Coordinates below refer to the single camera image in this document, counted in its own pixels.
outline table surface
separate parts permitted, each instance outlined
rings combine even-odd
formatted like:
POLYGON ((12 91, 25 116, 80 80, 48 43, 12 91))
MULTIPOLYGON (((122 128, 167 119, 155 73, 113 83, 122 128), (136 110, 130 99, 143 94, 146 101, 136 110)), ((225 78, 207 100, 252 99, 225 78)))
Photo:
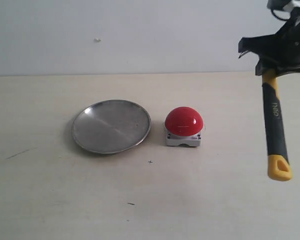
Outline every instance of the table surface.
POLYGON ((278 81, 288 182, 267 177, 253 72, 0 77, 0 240, 300 239, 300 74, 278 81), (108 99, 143 106, 152 129, 128 151, 89 154, 72 121, 108 99), (165 146, 179 106, 203 116, 202 146, 165 146))

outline white wall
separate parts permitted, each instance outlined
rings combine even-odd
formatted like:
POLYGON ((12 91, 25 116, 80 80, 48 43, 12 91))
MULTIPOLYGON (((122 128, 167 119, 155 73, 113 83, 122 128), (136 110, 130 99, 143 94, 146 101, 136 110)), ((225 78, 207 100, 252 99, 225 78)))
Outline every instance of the white wall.
POLYGON ((0 0, 0 75, 253 70, 267 0, 0 0))

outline mark on table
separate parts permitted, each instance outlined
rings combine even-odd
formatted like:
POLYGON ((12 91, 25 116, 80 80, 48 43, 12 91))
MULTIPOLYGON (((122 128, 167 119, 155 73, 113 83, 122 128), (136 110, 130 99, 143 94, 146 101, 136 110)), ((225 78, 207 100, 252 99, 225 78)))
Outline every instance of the mark on table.
POLYGON ((10 156, 10 157, 7 157, 6 160, 7 160, 7 159, 12 159, 12 158, 14 158, 14 157, 16 157, 16 156, 18 156, 18 155, 20 155, 20 154, 24 154, 24 153, 29 152, 29 151, 34 150, 34 149, 37 149, 37 147, 30 148, 30 149, 26 149, 26 150, 24 150, 24 151, 18 152, 17 154, 14 154, 14 155, 12 155, 12 156, 10 156))

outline silver plate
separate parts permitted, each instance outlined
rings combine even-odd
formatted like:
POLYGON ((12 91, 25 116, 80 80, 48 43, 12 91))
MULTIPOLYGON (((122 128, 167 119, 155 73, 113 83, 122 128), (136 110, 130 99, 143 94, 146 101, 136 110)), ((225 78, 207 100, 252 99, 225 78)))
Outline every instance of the silver plate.
POLYGON ((97 154, 116 154, 140 144, 151 119, 140 105, 127 100, 106 100, 82 111, 72 125, 74 141, 97 154))

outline red button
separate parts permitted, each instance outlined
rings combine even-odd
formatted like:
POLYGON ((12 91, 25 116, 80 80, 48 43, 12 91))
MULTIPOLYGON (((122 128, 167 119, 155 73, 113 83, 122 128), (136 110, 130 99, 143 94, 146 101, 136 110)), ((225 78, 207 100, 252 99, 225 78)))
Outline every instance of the red button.
POLYGON ((168 114, 164 125, 170 133, 187 137, 199 133, 204 127, 204 121, 193 108, 181 106, 168 114))

